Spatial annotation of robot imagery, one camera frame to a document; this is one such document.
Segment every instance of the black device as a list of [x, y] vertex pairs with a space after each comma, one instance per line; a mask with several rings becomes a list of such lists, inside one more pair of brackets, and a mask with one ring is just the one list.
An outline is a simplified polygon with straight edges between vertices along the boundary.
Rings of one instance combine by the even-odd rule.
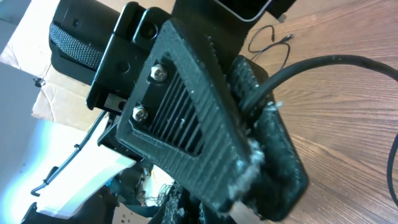
[[[89, 109], [113, 116], [99, 144], [148, 160], [178, 183], [155, 221], [195, 223], [206, 210], [228, 223], [222, 214], [236, 201], [281, 221], [308, 177], [271, 90], [302, 71], [342, 63], [398, 79], [395, 69], [350, 55], [309, 59], [268, 78], [239, 52], [265, 12], [278, 18], [294, 2], [176, 0], [171, 14], [130, 2], [118, 14], [94, 0], [60, 1], [52, 63], [91, 85]], [[191, 211], [187, 218], [170, 219], [181, 207]]]

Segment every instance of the screw head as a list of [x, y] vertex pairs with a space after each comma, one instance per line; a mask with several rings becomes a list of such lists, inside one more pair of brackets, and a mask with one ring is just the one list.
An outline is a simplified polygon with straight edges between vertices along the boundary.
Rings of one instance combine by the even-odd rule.
[[150, 77], [155, 81], [162, 82], [167, 78], [166, 69], [161, 64], [154, 65], [150, 69]]
[[148, 118], [148, 111], [143, 106], [136, 106], [132, 111], [132, 118], [137, 122], [144, 122]]

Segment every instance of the wooden table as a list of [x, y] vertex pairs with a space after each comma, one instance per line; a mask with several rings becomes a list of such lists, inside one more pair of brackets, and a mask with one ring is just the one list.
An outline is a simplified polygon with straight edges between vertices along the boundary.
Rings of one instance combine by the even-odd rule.
[[[310, 5], [302, 1], [302, 6], [300, 0], [294, 5], [297, 13]], [[334, 3], [275, 26], [276, 41], [295, 35], [287, 65], [321, 55], [353, 54], [398, 68], [398, 1]], [[256, 28], [270, 23], [274, 21], [265, 18]], [[271, 30], [265, 30], [252, 46], [261, 49], [270, 42]], [[246, 49], [242, 54], [249, 57]], [[285, 54], [286, 46], [277, 46], [256, 62], [272, 75]], [[398, 208], [386, 183], [387, 157], [398, 133], [398, 83], [363, 68], [335, 65], [293, 77], [274, 93], [283, 102], [282, 118], [311, 180], [285, 223], [398, 223]], [[237, 220], [259, 222], [249, 221], [248, 213]]]

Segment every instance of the round hole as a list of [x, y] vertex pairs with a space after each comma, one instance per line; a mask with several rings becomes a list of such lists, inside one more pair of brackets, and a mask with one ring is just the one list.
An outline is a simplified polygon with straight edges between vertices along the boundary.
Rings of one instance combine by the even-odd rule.
[[153, 39], [157, 35], [157, 28], [151, 22], [144, 22], [140, 29], [141, 36], [147, 39]]
[[129, 64], [129, 62], [119, 62], [119, 63], [116, 65], [116, 70], [117, 70], [119, 73], [126, 73], [126, 72], [129, 71], [129, 69], [130, 69], [130, 64]]
[[122, 102], [120, 102], [119, 104], [118, 104], [118, 108], [119, 108], [119, 110], [123, 110], [124, 109], [124, 105], [126, 104], [126, 102], [125, 101], [122, 101]]

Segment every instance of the wood grain surface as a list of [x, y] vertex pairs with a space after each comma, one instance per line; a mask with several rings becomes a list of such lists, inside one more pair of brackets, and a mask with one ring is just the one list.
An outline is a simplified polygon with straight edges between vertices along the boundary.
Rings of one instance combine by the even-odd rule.
[[[295, 35], [287, 65], [353, 54], [398, 68], [396, 0], [346, 1], [276, 25], [275, 31], [276, 40]], [[253, 47], [270, 42], [271, 30], [265, 30]], [[246, 48], [242, 54], [249, 57]], [[285, 54], [285, 46], [278, 46], [256, 62], [272, 75]], [[282, 118], [311, 180], [284, 223], [398, 223], [386, 183], [387, 157], [398, 133], [398, 84], [380, 73], [335, 65], [301, 73], [274, 94], [283, 102]], [[240, 223], [259, 223], [243, 211], [242, 205], [233, 211]]]

